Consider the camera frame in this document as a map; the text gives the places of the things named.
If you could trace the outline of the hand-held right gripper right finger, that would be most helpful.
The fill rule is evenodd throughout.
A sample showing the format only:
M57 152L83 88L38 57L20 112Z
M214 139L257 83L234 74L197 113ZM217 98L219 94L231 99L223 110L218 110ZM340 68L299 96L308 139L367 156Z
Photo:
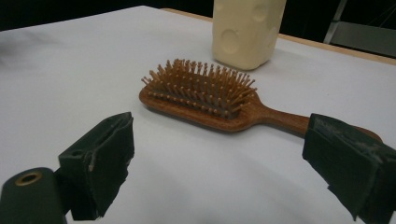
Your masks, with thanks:
M351 125L313 114L303 158L353 218L389 224L396 211L396 150Z

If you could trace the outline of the cream ceramic holder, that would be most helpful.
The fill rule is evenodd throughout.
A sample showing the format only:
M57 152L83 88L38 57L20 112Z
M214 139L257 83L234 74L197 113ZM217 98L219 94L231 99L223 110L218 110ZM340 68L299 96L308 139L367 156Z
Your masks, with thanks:
M212 55L220 63L253 70L275 50L287 0L214 0Z

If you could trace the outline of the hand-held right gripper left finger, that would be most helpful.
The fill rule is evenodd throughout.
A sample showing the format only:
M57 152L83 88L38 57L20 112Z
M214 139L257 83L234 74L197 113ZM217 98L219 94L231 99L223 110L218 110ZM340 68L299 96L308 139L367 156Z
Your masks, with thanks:
M75 220L103 217L128 176L134 157L132 114L99 122L58 156L64 210Z

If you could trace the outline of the metal stand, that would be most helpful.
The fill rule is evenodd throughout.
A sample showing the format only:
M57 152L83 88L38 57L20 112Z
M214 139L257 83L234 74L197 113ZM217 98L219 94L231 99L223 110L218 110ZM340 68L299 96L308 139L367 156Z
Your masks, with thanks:
M348 0L340 0L323 42L396 59L396 30L342 21Z

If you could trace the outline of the wooden hairbrush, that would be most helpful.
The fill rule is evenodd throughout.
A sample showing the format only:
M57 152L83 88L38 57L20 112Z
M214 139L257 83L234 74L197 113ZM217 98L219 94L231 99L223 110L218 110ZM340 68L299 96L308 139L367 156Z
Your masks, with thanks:
M309 118L264 105L250 75L208 63L175 59L143 77L140 101L153 109L224 132L270 124L304 135Z

